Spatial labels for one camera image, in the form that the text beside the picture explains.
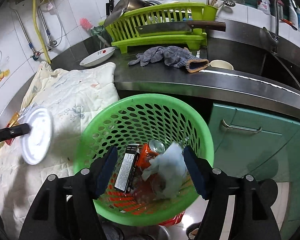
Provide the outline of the white round plastic lid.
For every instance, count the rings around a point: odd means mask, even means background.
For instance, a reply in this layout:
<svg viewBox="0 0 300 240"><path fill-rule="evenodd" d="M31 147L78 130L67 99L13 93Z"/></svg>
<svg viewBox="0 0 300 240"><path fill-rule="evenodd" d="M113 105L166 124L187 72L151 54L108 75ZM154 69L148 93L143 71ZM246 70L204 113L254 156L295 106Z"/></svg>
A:
<svg viewBox="0 0 300 240"><path fill-rule="evenodd" d="M30 127L30 132L20 137L21 155L26 163L37 165L45 158L52 141L52 115L47 108L32 105L24 109L20 121Z"/></svg>

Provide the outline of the black glue box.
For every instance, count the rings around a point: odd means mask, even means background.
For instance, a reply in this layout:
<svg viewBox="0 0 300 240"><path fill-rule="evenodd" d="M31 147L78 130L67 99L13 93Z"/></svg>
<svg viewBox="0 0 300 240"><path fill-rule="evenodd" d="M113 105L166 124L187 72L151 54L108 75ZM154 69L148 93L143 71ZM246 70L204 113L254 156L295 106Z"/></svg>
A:
<svg viewBox="0 0 300 240"><path fill-rule="evenodd" d="M129 144L126 147L119 172L114 184L117 191L129 193L135 172L136 162L140 155L139 144Z"/></svg>

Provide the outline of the grey paper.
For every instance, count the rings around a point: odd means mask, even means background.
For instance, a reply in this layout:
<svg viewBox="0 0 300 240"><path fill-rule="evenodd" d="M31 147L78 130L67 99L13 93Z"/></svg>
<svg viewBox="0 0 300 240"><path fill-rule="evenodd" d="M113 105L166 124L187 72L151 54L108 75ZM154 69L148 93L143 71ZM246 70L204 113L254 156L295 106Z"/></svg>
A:
<svg viewBox="0 0 300 240"><path fill-rule="evenodd" d="M187 178L183 148L177 143L149 161L150 167L142 173L143 181L149 181L155 199L175 198Z"/></svg>

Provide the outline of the green cabinet door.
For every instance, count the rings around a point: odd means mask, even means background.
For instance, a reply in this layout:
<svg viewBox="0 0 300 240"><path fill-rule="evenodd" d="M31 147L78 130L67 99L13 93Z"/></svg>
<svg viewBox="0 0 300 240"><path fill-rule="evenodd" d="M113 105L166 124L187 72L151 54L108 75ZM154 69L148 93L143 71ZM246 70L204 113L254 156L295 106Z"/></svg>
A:
<svg viewBox="0 0 300 240"><path fill-rule="evenodd" d="M228 130L221 125L258 129L260 133ZM214 103L209 121L214 166L230 176L256 179L300 179L300 122L280 116Z"/></svg>

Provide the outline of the cream quilted cloth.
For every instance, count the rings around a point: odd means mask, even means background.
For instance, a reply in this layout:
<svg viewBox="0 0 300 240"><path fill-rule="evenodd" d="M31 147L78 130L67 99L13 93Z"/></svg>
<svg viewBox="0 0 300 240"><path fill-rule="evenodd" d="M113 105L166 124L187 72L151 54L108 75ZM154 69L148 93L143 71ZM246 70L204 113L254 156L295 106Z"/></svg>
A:
<svg viewBox="0 0 300 240"><path fill-rule="evenodd" d="M84 70L52 70L42 62L21 106L43 106L53 118L53 137L46 157L37 165L21 156L21 143L0 146L0 215L9 239L18 239L27 212L46 177L74 173L79 137L103 109L119 100L113 62Z"/></svg>

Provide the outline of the orange soda can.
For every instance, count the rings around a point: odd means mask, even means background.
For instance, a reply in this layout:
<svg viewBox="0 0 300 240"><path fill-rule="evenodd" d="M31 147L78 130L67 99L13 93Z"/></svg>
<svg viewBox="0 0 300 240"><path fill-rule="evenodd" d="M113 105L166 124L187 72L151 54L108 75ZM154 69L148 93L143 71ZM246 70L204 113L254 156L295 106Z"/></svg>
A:
<svg viewBox="0 0 300 240"><path fill-rule="evenodd" d="M151 139L145 144L140 144L138 146L138 150L139 157L136 162L136 166L143 171L150 167L150 160L165 152L165 145L157 139Z"/></svg>

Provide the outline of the green plastic waste basket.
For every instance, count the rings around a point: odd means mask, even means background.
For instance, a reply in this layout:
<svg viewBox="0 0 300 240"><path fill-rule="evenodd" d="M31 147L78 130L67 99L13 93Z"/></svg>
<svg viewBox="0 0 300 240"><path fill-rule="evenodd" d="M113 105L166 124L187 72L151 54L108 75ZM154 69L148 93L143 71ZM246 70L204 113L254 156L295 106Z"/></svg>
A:
<svg viewBox="0 0 300 240"><path fill-rule="evenodd" d="M200 114L187 103L162 94L140 94L121 99L91 120L80 136L74 155L78 172L115 145L118 158L106 191L94 202L102 217L127 226L160 224L186 210L198 197L191 177L187 176L172 199L139 204L130 193L115 190L115 180L126 146L157 139L165 146L178 142L191 146L195 154L214 162L210 130Z"/></svg>

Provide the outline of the white ceramic plate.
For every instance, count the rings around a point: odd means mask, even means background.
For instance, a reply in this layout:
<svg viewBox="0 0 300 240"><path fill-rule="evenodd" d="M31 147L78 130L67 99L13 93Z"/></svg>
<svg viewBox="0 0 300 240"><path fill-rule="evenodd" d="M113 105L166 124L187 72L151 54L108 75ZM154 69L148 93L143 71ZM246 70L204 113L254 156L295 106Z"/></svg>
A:
<svg viewBox="0 0 300 240"><path fill-rule="evenodd" d="M83 59L79 65L82 67L93 67L107 61L114 54L116 48L108 47L92 53Z"/></svg>

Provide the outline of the pink bottle brush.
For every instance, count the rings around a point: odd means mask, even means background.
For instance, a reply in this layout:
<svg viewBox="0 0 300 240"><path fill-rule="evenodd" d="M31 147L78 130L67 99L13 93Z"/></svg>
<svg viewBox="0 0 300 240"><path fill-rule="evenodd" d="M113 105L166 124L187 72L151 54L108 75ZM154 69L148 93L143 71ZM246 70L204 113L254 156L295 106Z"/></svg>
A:
<svg viewBox="0 0 300 240"><path fill-rule="evenodd" d="M81 18L79 20L79 23L80 23L80 26L87 31L90 31L91 29L93 29L93 25L86 18Z"/></svg>

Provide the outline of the white cup in sink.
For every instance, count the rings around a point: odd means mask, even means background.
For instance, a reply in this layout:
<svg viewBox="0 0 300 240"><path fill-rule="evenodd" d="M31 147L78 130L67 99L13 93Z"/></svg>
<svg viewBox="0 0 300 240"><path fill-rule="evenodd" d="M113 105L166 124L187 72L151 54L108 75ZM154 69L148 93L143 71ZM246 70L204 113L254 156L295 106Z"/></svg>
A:
<svg viewBox="0 0 300 240"><path fill-rule="evenodd" d="M223 61L223 60L213 60L210 62L210 66L214 67L214 68L234 70L234 67L232 64L228 63L227 61Z"/></svg>

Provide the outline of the green dish rack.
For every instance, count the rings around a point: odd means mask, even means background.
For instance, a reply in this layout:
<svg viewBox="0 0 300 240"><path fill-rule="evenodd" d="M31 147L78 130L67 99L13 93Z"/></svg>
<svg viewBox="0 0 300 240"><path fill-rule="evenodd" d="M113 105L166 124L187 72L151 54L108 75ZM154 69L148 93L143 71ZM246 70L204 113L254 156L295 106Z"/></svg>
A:
<svg viewBox="0 0 300 240"><path fill-rule="evenodd" d="M122 11L103 26L112 46L126 53L129 47L155 44L185 44L199 50L207 44L206 29L215 22L218 8L202 2L177 2Z"/></svg>

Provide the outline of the grey work gloves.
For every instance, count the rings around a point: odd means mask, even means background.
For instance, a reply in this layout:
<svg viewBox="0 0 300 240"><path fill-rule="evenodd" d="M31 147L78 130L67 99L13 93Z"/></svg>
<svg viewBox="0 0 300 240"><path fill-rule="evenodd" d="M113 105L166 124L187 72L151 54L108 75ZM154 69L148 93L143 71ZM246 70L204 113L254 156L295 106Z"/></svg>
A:
<svg viewBox="0 0 300 240"><path fill-rule="evenodd" d="M177 46L152 47L136 55L136 59L128 62L129 66L140 64L145 67L150 63L163 61L166 66L184 68L189 73L196 73L209 66L208 59L194 56L187 48Z"/></svg>

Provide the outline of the steel faucet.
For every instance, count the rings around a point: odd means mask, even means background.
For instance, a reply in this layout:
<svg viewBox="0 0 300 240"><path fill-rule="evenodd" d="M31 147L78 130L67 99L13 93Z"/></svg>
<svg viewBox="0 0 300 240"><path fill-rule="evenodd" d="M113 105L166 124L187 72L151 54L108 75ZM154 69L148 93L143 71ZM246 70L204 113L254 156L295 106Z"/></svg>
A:
<svg viewBox="0 0 300 240"><path fill-rule="evenodd" d="M270 44L271 48L271 53L276 55L277 54L277 49L279 45L279 8L278 8L278 1L279 0L274 0L274 15L275 15L275 32L271 34L271 32L266 28L263 27L263 33L265 37L268 40L268 43Z"/></svg>

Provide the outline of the steel bowl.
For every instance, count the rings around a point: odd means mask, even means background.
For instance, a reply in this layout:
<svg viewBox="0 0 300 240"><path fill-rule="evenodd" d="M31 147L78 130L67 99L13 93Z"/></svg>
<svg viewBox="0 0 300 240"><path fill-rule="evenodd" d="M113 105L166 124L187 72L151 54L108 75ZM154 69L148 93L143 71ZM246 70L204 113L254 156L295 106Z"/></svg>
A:
<svg viewBox="0 0 300 240"><path fill-rule="evenodd" d="M144 0L119 0L115 5L111 14L104 21L103 26L106 28L107 26L113 24L117 21L125 12L133 11L136 9L141 9L144 7L149 7L151 4Z"/></svg>

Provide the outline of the steel ladle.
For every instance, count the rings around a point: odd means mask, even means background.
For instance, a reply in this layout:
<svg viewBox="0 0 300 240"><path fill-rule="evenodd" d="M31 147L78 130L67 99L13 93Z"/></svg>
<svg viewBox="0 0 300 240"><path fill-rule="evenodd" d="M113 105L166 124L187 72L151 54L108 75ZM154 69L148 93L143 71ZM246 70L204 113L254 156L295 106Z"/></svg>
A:
<svg viewBox="0 0 300 240"><path fill-rule="evenodd" d="M223 3L218 7L218 9L221 9L224 6L232 8L236 6L236 3L231 0L224 0Z"/></svg>

